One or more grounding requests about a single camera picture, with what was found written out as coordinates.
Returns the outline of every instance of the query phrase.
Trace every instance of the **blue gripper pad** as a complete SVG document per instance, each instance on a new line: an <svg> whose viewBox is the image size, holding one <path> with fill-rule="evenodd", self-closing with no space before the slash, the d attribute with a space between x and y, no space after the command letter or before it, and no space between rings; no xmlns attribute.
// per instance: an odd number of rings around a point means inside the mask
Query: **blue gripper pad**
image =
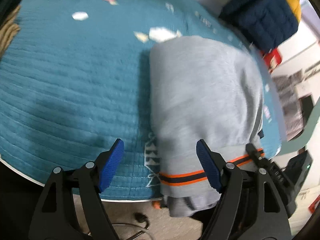
<svg viewBox="0 0 320 240"><path fill-rule="evenodd" d="M204 173L208 178L210 186L220 193L222 189L222 184L220 182L220 171L215 165L213 159L211 158L207 147L200 140L197 142L196 145L196 153L202 165L202 168L204 169Z"/></svg>
<svg viewBox="0 0 320 240"><path fill-rule="evenodd" d="M104 191L107 187L110 186L113 176L116 174L116 169L124 153L123 140L119 140L117 145L112 148L113 148L113 151L111 152L109 159L106 161L106 164L101 169L99 174L100 179L99 179L98 187L100 192Z"/></svg>

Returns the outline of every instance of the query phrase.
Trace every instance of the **green curved bar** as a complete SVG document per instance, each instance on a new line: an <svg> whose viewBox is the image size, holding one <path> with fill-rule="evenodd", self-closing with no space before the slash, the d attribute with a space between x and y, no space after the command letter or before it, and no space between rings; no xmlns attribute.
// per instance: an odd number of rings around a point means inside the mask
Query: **green curved bar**
<svg viewBox="0 0 320 240"><path fill-rule="evenodd" d="M320 117L320 99L317 101L316 105L313 107L311 115L308 119L307 125L304 128L303 133L296 139L293 139L289 142L282 142L281 151L278 153L278 155L296 152L301 148L305 147L305 145L310 140L313 131L315 130L319 117Z"/></svg>

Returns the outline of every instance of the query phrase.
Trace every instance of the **navy blue cushion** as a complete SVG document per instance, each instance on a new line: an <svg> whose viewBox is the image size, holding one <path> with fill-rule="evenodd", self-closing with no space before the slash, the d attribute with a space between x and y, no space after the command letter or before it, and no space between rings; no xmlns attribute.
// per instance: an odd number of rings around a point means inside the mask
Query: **navy blue cushion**
<svg viewBox="0 0 320 240"><path fill-rule="evenodd" d="M299 25L286 0L231 0L219 17L264 52L290 38Z"/></svg>

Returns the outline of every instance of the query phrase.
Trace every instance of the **orange and black stripe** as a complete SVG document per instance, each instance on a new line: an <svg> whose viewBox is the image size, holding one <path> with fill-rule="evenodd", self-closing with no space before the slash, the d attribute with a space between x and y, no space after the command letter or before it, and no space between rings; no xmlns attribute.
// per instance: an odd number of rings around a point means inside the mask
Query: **orange and black stripe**
<svg viewBox="0 0 320 240"><path fill-rule="evenodd" d="M257 149L257 151L259 152L259 154L261 156L264 156L264 152L261 149ZM238 158L235 158L231 161L234 165L240 167L242 165L245 165L249 162L251 162L252 159L249 157L248 154L245 154L243 156L240 156ZM207 177L204 173L204 170L199 170L199 171L194 171L194 172L189 172L189 173L184 173L184 174L175 174L175 175L168 175L165 173L160 172L159 173L159 178L161 183L165 184L165 185L169 185L169 186L184 186L184 185L189 185L192 183L196 183L199 181L203 181L206 180Z"/></svg>
<svg viewBox="0 0 320 240"><path fill-rule="evenodd" d="M204 170L176 175L159 173L159 175L161 182L169 186L184 186L207 179Z"/></svg>

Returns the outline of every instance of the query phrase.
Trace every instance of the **red object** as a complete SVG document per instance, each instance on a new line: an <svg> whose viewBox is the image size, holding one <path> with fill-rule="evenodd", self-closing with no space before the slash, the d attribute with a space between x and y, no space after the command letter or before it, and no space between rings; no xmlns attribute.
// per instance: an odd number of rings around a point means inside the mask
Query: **red object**
<svg viewBox="0 0 320 240"><path fill-rule="evenodd" d="M316 200L310 205L309 210L311 214L313 214L320 202L320 195L316 198Z"/></svg>
<svg viewBox="0 0 320 240"><path fill-rule="evenodd" d="M270 53L263 55L263 60L268 66L269 72L272 71L282 62L282 57L278 49L274 49Z"/></svg>

